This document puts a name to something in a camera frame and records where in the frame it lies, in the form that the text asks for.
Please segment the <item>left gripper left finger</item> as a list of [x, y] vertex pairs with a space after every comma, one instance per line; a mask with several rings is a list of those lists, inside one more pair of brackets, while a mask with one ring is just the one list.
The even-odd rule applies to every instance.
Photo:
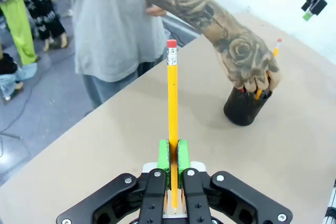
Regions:
[[119, 223], [139, 210], [139, 223], [162, 223], [167, 181], [170, 175], [170, 144], [159, 142], [157, 163], [143, 166], [139, 177], [124, 173], [61, 213], [57, 223]]

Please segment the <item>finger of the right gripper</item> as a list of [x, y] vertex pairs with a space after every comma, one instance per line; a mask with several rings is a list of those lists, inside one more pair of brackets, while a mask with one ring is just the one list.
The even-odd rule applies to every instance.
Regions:
[[306, 0], [306, 2], [301, 7], [301, 9], [305, 12], [302, 17], [305, 21], [308, 21], [313, 16], [311, 8], [314, 6], [315, 2], [316, 0]]
[[312, 13], [318, 16], [326, 7], [326, 5], [327, 2], [325, 0], [316, 0], [312, 5]]

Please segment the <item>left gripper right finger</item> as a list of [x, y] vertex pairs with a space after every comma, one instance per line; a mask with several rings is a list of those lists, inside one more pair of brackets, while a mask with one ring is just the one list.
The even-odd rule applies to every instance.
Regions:
[[189, 223], [212, 223], [212, 209], [234, 223], [291, 223], [290, 209], [229, 172], [210, 176], [202, 168], [193, 168], [186, 140], [178, 143], [177, 161]]

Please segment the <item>person's tattooed left hand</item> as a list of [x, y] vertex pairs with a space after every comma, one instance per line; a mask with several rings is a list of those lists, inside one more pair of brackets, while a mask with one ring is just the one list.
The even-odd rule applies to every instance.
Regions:
[[248, 28], [221, 38], [213, 45], [229, 81], [236, 89], [272, 91], [278, 86], [281, 74], [274, 54]]

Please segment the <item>person's right hand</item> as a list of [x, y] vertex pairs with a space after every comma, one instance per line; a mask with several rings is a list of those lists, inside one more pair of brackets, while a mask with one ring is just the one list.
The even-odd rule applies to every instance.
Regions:
[[152, 6], [148, 7], [146, 9], [146, 13], [148, 15], [154, 16], [154, 17], [162, 17], [162, 16], [165, 16], [167, 14], [167, 12], [164, 9], [162, 9], [162, 8], [156, 6], [156, 5], [152, 5]]

